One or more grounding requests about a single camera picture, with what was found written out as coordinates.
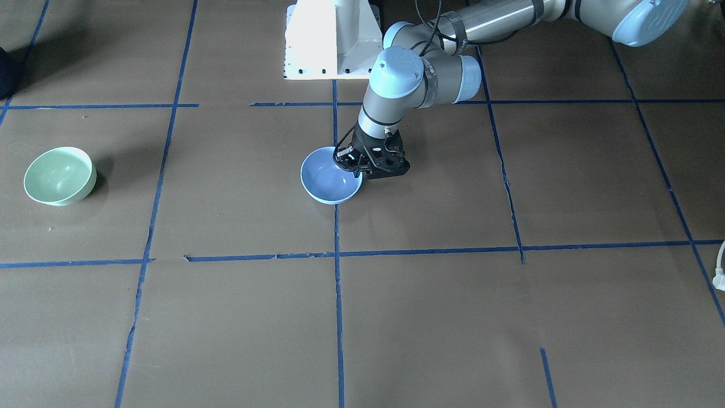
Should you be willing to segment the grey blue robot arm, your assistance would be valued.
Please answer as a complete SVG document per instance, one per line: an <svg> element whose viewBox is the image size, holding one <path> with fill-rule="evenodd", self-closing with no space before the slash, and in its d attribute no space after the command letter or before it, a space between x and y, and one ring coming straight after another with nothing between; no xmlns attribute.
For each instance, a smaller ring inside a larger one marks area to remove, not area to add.
<svg viewBox="0 0 725 408"><path fill-rule="evenodd" d="M495 44L541 22L575 20L616 43L647 45L673 26L686 1L481 1L414 25L398 22L383 36L360 113L338 142L333 161L370 179L409 169L399 125L410 109L460 103L475 96L482 72L472 46Z"/></svg>

